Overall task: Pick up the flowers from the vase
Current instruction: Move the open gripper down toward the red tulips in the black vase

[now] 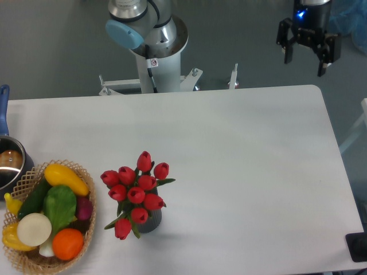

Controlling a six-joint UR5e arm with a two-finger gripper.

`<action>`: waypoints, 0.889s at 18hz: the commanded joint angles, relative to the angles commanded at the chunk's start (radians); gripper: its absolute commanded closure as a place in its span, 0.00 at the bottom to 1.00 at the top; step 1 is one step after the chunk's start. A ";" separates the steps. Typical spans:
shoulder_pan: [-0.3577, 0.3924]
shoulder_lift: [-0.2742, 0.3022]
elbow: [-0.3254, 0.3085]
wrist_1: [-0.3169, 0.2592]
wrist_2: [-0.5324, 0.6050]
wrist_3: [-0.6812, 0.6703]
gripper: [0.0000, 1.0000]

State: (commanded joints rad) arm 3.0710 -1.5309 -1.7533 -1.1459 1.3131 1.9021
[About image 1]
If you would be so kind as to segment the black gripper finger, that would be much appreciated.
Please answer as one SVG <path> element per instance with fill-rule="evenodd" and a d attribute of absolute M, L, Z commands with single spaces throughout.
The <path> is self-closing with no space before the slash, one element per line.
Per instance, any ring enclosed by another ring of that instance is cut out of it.
<path fill-rule="evenodd" d="M 319 58 L 318 77 L 326 73 L 327 67 L 341 57 L 342 36 L 341 34 L 326 34 L 321 47 L 317 51 Z"/>
<path fill-rule="evenodd" d="M 279 22 L 276 43 L 282 47 L 284 51 L 284 63 L 289 64 L 292 61 L 293 45 L 296 43 L 294 36 L 288 38 L 288 33 L 292 27 L 292 20 L 286 18 Z"/>

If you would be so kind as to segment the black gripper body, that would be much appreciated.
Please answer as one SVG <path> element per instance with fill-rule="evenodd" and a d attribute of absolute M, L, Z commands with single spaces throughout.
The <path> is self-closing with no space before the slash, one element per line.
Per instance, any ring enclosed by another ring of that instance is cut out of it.
<path fill-rule="evenodd" d="M 291 31 L 299 45 L 317 47 L 325 39 L 332 1 L 294 1 Z"/>

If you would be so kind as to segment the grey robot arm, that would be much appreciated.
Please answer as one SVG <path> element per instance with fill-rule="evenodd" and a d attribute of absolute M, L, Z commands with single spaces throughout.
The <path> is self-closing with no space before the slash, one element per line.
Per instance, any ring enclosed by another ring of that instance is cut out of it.
<path fill-rule="evenodd" d="M 292 60 L 294 44 L 313 50 L 318 76 L 341 56 L 341 35 L 327 32 L 331 1 L 294 1 L 292 18 L 279 22 L 276 43 L 284 62 Z M 109 1 L 106 32 L 118 45 L 146 59 L 164 58 L 180 51 L 188 40 L 185 27 L 171 13 L 171 1 Z"/>

